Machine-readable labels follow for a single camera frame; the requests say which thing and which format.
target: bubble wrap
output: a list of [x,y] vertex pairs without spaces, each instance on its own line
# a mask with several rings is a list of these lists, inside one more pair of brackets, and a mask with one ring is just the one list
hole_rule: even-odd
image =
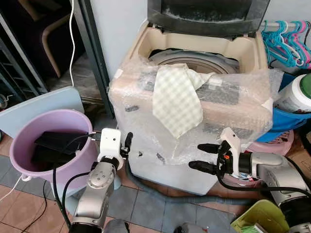
[[132,59],[122,65],[110,84],[109,98],[122,136],[134,134],[132,155],[149,156],[150,162],[163,165],[193,160],[215,163],[216,155],[198,150],[198,144],[218,144],[216,138],[226,127],[231,127],[245,144],[271,128],[271,96],[280,80],[270,81],[268,70],[216,74],[196,91],[204,112],[203,121],[176,140],[152,114],[158,68],[147,59]]

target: gray hose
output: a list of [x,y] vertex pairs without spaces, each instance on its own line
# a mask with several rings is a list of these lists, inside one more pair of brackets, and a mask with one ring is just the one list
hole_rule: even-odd
[[235,199],[235,198],[221,198],[218,196],[196,196],[196,197],[169,197],[166,196],[154,188],[151,188],[145,185],[140,178],[133,175],[130,165],[128,161],[125,163],[125,171],[126,176],[130,181],[132,181],[136,186],[145,190],[146,192],[150,193],[151,195],[159,198],[163,201],[170,202],[170,203],[203,203],[203,202],[217,202],[221,204],[228,204],[228,205],[253,205],[257,200],[255,199]]

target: white container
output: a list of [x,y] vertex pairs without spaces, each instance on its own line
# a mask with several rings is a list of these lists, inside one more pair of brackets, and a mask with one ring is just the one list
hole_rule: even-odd
[[300,88],[300,82],[305,76],[298,76],[279,92],[279,99],[274,102],[275,108],[289,113],[311,113],[311,99]]

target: white plaid towel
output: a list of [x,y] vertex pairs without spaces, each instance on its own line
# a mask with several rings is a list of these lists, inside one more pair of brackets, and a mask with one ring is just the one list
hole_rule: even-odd
[[209,78],[186,64],[161,66],[156,74],[153,93],[153,115],[179,138],[203,120],[203,110],[195,92]]

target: pink basket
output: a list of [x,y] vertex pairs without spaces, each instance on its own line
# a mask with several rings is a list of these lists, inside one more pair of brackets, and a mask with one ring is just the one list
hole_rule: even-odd
[[[30,121],[20,130],[14,138],[10,148],[10,160],[12,165],[22,173],[23,180],[41,177],[52,182],[52,170],[39,171],[39,168],[31,163],[35,149],[34,141],[45,131],[67,133],[92,133],[92,125],[89,119],[82,113],[70,109],[58,109],[43,113]],[[57,184],[65,186],[73,176],[89,172],[94,161],[97,159],[97,147],[90,138],[82,150],[63,166],[57,168]],[[75,179],[69,188],[79,188],[86,184],[87,176]]]
[[254,142],[248,148],[250,152],[274,153],[285,156],[294,141],[294,132],[289,130],[270,143]]

